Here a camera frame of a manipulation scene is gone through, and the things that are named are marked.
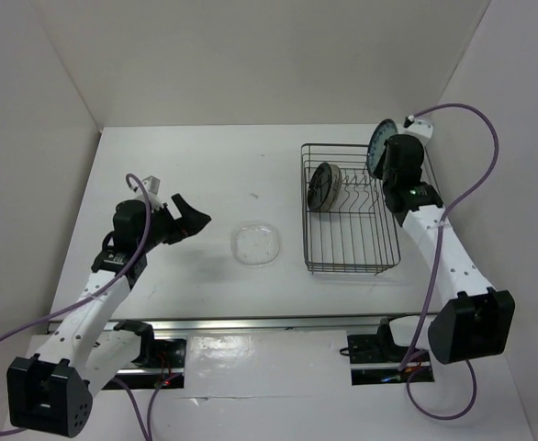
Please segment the blue patterned round plate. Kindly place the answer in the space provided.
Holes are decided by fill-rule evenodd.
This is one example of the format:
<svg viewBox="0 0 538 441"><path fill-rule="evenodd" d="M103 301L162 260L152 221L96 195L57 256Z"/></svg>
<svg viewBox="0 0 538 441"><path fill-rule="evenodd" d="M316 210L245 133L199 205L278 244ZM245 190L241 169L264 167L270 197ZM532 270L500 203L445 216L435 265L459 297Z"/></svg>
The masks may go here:
<svg viewBox="0 0 538 441"><path fill-rule="evenodd" d="M366 153L366 169L374 179L383 178L383 162L386 155L386 142L398 133L397 124L393 119L382 120L375 128L368 143Z"/></svg>

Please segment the smoky glass square plate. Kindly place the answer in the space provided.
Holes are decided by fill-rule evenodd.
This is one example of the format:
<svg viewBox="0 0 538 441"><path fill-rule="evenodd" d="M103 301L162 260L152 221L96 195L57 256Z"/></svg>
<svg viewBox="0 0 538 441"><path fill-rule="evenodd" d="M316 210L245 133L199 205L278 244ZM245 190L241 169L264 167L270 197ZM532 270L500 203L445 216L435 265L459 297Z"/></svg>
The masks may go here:
<svg viewBox="0 0 538 441"><path fill-rule="evenodd" d="M336 200L340 194L342 187L342 172L341 169L335 164L329 164L330 167L330 188L324 198L323 203L320 206L321 212L326 212L332 209L336 203Z"/></svg>

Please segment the black round plate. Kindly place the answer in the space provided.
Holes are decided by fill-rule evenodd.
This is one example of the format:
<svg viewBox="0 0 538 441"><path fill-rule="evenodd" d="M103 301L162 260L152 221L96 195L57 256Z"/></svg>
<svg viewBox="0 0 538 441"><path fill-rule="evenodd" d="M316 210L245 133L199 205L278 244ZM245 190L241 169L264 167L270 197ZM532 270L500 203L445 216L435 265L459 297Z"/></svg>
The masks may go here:
<svg viewBox="0 0 538 441"><path fill-rule="evenodd" d="M330 173L329 163L321 163L309 181L307 204L311 212L320 212L320 206L330 188Z"/></svg>

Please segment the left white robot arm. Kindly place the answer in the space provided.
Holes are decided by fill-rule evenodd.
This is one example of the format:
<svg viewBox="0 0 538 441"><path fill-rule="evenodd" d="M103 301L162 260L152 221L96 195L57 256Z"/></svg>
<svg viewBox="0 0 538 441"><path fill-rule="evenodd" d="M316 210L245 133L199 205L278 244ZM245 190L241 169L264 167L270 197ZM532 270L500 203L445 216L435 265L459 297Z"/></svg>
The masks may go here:
<svg viewBox="0 0 538 441"><path fill-rule="evenodd" d="M8 410L18 429L73 438L86 425L94 397L117 372L132 363L149 365L156 356L150 324L132 320L106 325L129 296L147 266L147 253L200 233L211 221L178 194L174 218L155 196L119 203L113 229L80 296L52 336L30 357L17 357L6 372Z"/></svg>

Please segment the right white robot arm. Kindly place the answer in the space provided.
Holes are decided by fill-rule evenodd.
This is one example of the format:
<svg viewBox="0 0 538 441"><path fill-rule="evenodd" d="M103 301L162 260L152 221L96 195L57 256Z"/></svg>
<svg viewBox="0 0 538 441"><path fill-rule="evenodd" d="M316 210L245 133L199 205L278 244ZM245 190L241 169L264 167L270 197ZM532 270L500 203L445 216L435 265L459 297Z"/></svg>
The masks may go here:
<svg viewBox="0 0 538 441"><path fill-rule="evenodd" d="M424 148L408 134L385 143L383 190L398 226L417 245L431 270L420 315L392 319L376 338L377 353L398 359L415 349L428 350L444 364L504 352L515 311L507 290L498 290L476 268L446 215L433 186L421 179ZM432 294L442 307L428 314Z"/></svg>

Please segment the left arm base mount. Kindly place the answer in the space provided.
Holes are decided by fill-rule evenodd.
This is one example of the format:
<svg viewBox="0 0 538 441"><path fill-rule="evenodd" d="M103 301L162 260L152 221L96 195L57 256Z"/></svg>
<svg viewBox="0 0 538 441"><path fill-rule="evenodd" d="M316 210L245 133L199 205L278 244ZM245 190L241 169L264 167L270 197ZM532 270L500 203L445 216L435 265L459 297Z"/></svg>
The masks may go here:
<svg viewBox="0 0 538 441"><path fill-rule="evenodd" d="M116 378L132 390L179 390L185 386L187 341L155 339L146 356L120 369Z"/></svg>

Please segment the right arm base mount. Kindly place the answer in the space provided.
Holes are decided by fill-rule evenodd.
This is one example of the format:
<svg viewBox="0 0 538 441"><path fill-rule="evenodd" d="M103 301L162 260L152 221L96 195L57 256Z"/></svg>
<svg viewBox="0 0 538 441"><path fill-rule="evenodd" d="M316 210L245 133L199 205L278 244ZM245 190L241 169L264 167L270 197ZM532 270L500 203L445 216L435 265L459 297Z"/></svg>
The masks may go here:
<svg viewBox="0 0 538 441"><path fill-rule="evenodd" d="M383 319L374 333L349 334L339 354L350 363L353 386L401 384L408 379L434 382L427 354L416 356L403 370L398 369L407 349L393 342L389 320Z"/></svg>

